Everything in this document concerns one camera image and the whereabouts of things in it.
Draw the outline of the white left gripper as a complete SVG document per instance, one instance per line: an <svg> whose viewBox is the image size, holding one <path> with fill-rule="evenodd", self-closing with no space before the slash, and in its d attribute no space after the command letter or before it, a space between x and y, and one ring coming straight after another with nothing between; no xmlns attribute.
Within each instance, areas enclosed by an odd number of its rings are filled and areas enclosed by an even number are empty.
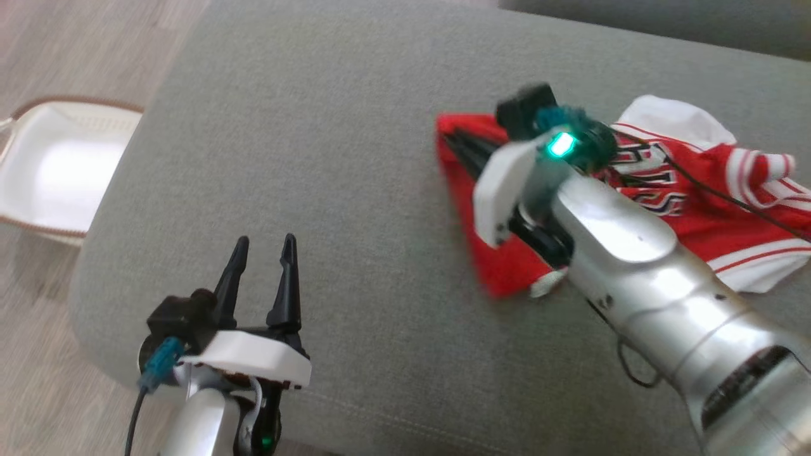
<svg viewBox="0 0 811 456"><path fill-rule="evenodd" d="M186 400L205 389L226 394L254 392L259 409L249 412L249 416L260 430L253 431L252 436L278 439L282 430L282 393L306 388L312 379L312 361L298 334L302 319L297 239L294 234L284 239L282 274L267 313L266 330L236 329L234 309L249 247L249 237L238 238L214 289L217 303L212 314L221 330L199 355L180 358L179 384L185 389Z"/></svg>

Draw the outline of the grey fabric sofa cushion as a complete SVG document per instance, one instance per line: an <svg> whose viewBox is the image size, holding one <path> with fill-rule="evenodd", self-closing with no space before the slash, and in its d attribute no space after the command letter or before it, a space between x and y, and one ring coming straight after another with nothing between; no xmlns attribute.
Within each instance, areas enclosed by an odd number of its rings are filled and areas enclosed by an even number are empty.
<svg viewBox="0 0 811 456"><path fill-rule="evenodd" d="M811 61L811 0L499 0L499 7Z"/></svg>

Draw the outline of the white laundry basket brown rim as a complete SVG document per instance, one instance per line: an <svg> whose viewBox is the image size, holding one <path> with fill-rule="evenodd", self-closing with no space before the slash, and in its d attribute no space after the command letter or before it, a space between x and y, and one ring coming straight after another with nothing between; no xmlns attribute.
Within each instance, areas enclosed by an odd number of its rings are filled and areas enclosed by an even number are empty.
<svg viewBox="0 0 811 456"><path fill-rule="evenodd" d="M143 115L117 100L43 96L0 117L0 224L81 246Z"/></svg>

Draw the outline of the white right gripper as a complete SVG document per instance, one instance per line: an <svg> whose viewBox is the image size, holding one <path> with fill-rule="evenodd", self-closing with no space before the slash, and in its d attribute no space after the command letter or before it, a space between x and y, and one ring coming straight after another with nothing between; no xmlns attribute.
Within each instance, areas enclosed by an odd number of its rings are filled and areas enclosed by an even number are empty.
<svg viewBox="0 0 811 456"><path fill-rule="evenodd" d="M545 137L504 145L454 130L444 133L444 142L476 181L474 226L479 239L499 249L517 237L550 267L570 264L573 242L553 222L551 206L573 169L546 156Z"/></svg>

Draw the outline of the red white basketball jersey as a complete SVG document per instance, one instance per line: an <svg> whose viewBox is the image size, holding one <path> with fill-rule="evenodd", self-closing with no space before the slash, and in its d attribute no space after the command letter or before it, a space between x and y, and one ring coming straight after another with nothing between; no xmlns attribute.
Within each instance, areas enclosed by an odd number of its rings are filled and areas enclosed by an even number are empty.
<svg viewBox="0 0 811 456"><path fill-rule="evenodd" d="M764 293L811 259L811 189L791 178L790 154L744 148L707 111L687 102L638 96L612 125L621 150L597 175L659 216L680 242L738 292ZM475 233L474 179L447 139L470 133L499 147L504 129L489 113L441 113L438 162L484 288L494 298L549 294L564 279L511 237L493 249Z"/></svg>

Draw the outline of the grey fabric sofa seat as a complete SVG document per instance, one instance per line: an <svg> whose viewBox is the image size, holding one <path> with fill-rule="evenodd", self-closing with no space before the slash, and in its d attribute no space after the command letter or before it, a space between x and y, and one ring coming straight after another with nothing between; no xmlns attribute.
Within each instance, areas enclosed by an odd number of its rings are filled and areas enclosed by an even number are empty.
<svg viewBox="0 0 811 456"><path fill-rule="evenodd" d="M435 153L443 111L548 82L612 121L643 94L793 154L811 186L811 63L418 0L220 0L142 117L70 284L87 358L133 387L146 317L251 251L259 326L298 240L312 383L282 436L365 456L695 456L678 395L623 374L572 288L490 300Z"/></svg>

